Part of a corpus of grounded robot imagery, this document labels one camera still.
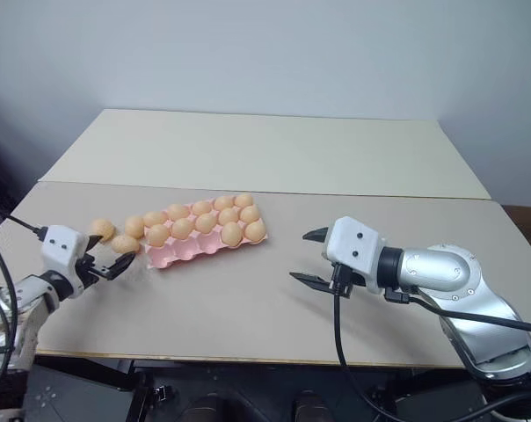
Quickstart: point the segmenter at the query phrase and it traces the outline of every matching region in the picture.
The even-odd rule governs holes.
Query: white wall
[[[531,1],[0,0],[20,192],[105,107],[439,119],[494,199],[531,205]]]

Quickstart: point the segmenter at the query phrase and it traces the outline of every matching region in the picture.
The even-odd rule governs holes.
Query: black cable
[[[7,340],[10,336],[10,323],[8,322],[8,317],[5,315],[4,308],[2,308],[2,305],[0,304],[0,318],[2,319],[2,325],[4,326],[4,332],[5,334],[5,340],[7,343]]]
[[[27,222],[24,222],[23,220],[19,220],[17,217],[14,217],[13,215],[10,215],[10,213],[6,213],[5,211],[2,211],[1,209],[0,209],[0,215],[3,218],[7,218],[8,220],[12,220],[13,222],[16,222],[17,224],[19,224],[20,226],[23,226],[26,229],[31,230],[35,234],[37,234],[39,232],[39,228],[38,227],[34,227],[31,224],[29,224]]]
[[[467,312],[456,312],[454,310],[444,310],[436,308],[422,299],[410,296],[410,302],[416,303],[429,310],[430,312],[439,315],[440,317],[468,319],[469,321],[477,321],[479,323],[487,323],[494,325],[501,325],[503,327],[514,328],[515,330],[531,331],[531,323],[525,323],[523,321],[515,321],[513,319],[498,318],[497,316],[469,314]]]
[[[398,416],[390,413],[389,411],[379,407],[375,402],[369,398],[369,396],[361,389],[360,385],[357,383],[357,380],[353,377],[352,371],[347,366],[346,357],[344,356],[344,350],[342,349],[342,338],[341,338],[341,329],[340,329],[340,312],[339,312],[339,296],[334,295],[334,340],[336,342],[336,352],[338,353],[339,364],[346,374],[347,380],[352,384],[353,390],[355,393],[374,411],[379,413],[381,416],[390,419],[394,422],[408,422],[404,419],[400,419]],[[473,419],[479,418],[486,413],[495,411],[496,409],[506,406],[509,403],[517,402],[526,398],[531,398],[531,391],[525,391],[521,393],[514,393],[509,396],[502,397],[498,400],[488,403],[487,405],[481,407],[476,411],[467,413],[465,416],[459,418],[450,419],[447,422],[469,422]]]
[[[11,326],[10,326],[10,336],[6,340],[6,349],[4,351],[4,358],[2,359],[2,365],[0,366],[0,379],[5,375],[8,365],[10,364],[11,353],[13,352],[13,347],[16,340],[16,331],[18,329],[18,299],[16,296],[16,288],[13,285],[13,281],[10,276],[10,271],[8,266],[5,264],[2,253],[0,252],[0,270],[4,276],[5,283],[8,287],[8,292],[10,293],[10,312],[11,312]]]

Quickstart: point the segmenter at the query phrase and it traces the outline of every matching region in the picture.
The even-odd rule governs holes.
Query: pink egg tray
[[[209,203],[213,204],[214,200],[207,200]],[[189,207],[191,210],[192,204],[184,204]],[[233,207],[238,213],[240,212],[241,208],[234,206]],[[216,209],[212,209],[211,214],[218,216],[219,211]],[[194,222],[197,219],[197,215],[189,214],[187,219]],[[168,228],[171,228],[171,225],[173,222],[168,219],[164,225]],[[244,233],[244,227],[246,226],[245,222],[238,221],[236,222],[238,226],[243,230]],[[217,253],[221,249],[236,249],[240,247],[243,244],[260,244],[264,240],[267,239],[267,233],[265,233],[265,236],[259,241],[259,242],[252,242],[250,239],[247,239],[243,236],[242,241],[240,244],[238,244],[235,247],[228,246],[221,240],[221,230],[222,225],[218,222],[213,227],[213,230],[208,234],[203,234],[194,229],[189,237],[186,240],[179,240],[174,237],[169,237],[164,246],[157,248],[155,246],[150,246],[149,244],[144,245],[144,251],[149,256],[149,268],[166,268],[173,264],[176,261],[189,261],[191,259],[194,259],[196,256],[200,254],[207,254],[212,255],[214,253]],[[144,228],[144,234],[146,235],[148,232],[148,228]]]

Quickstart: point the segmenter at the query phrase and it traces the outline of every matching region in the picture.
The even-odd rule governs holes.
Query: brown egg
[[[266,225],[262,221],[251,222],[244,230],[244,237],[251,242],[259,242],[266,236]]]
[[[107,242],[115,233],[115,226],[104,218],[98,218],[91,222],[90,232],[92,235],[102,236],[100,242]]]
[[[164,224],[166,219],[166,214],[164,214],[162,211],[150,211],[142,218],[146,227],[152,227],[155,224]]]
[[[118,235],[111,241],[111,247],[117,253],[138,252],[141,244],[129,235]]]
[[[157,248],[164,246],[168,237],[170,237],[170,229],[163,224],[155,224],[146,234],[146,240],[149,242],[149,245]]]
[[[139,215],[133,215],[125,220],[125,233],[135,239],[144,236],[144,221]]]
[[[221,230],[221,240],[228,246],[238,246],[242,240],[242,229],[235,222],[227,222]]]
[[[227,222],[237,222],[238,212],[234,208],[224,208],[219,214],[219,224],[224,226]]]
[[[181,204],[172,204],[168,207],[168,216],[175,222],[180,218],[186,218],[189,215],[189,207]]]
[[[204,235],[210,233],[214,226],[216,226],[216,216],[210,213],[200,215],[195,220],[195,229]]]
[[[254,203],[254,199],[249,193],[241,193],[234,199],[234,205],[240,208],[249,207]]]
[[[240,220],[243,222],[255,222],[259,219],[259,210],[256,205],[250,205],[240,211]]]
[[[193,222],[186,218],[180,218],[171,225],[171,236],[185,240],[193,230]]]
[[[224,208],[230,208],[234,205],[232,197],[230,196],[219,196],[213,203],[213,207],[217,211],[222,211]]]
[[[203,215],[205,213],[208,213],[211,211],[211,209],[213,209],[211,207],[211,204],[208,203],[206,200],[200,200],[199,202],[195,202],[193,205],[192,205],[192,212],[195,214],[195,215]]]

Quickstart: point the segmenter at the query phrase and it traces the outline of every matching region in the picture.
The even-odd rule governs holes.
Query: robotic arm
[[[45,272],[30,275],[15,285],[18,301],[18,328],[7,371],[0,380],[0,420],[23,420],[23,399],[27,376],[33,364],[40,327],[60,302],[76,298],[100,277],[112,280],[135,259],[135,253],[121,255],[109,267],[97,266],[86,253],[101,236],[86,236],[65,226],[48,226],[37,231],[43,242],[41,256]],[[0,288],[0,307],[11,318],[8,289]],[[9,333],[0,316],[0,367]]]
[[[350,217],[313,230],[303,239],[324,243],[323,257],[334,267],[331,282],[291,273],[316,290],[349,297],[353,286],[364,286],[376,295],[384,292],[389,302],[408,303],[410,295],[420,295],[444,311],[520,321],[517,312],[487,286],[476,257],[458,246],[391,248],[377,231]],[[486,401],[531,391],[531,336],[526,331],[446,316],[440,317],[440,324]],[[531,400],[506,406],[496,416],[531,421]]]

